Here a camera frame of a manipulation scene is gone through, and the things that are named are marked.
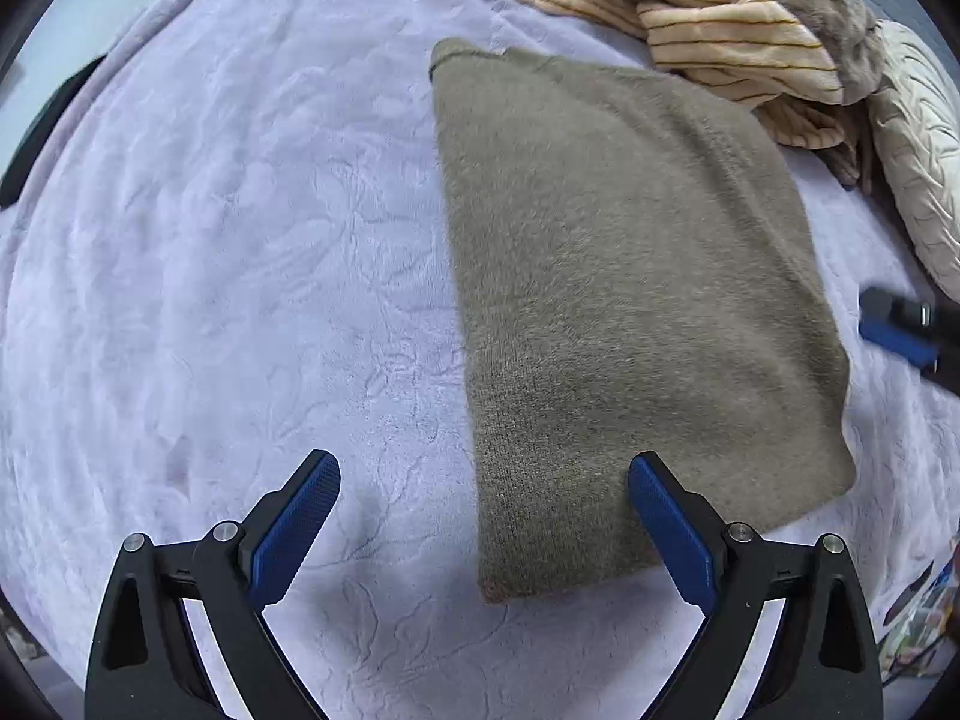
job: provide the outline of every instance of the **striped garment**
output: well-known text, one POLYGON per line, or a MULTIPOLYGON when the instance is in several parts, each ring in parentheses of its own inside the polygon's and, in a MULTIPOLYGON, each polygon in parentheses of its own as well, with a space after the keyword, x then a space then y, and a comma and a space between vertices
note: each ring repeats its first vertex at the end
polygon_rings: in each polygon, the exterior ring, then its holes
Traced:
POLYGON ((777 143, 821 151, 846 186, 858 180, 864 119, 837 106, 877 88, 883 56, 861 0, 520 1, 646 40, 659 69, 751 108, 777 143))

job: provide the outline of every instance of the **knit fabric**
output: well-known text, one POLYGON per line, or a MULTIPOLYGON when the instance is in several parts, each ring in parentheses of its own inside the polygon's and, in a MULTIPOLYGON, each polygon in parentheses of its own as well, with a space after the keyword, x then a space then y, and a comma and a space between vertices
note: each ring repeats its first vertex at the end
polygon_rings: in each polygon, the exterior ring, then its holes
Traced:
POLYGON ((432 60, 488 600, 651 565, 659 452, 761 531, 853 483, 846 355, 784 159, 673 76, 443 41, 432 60))

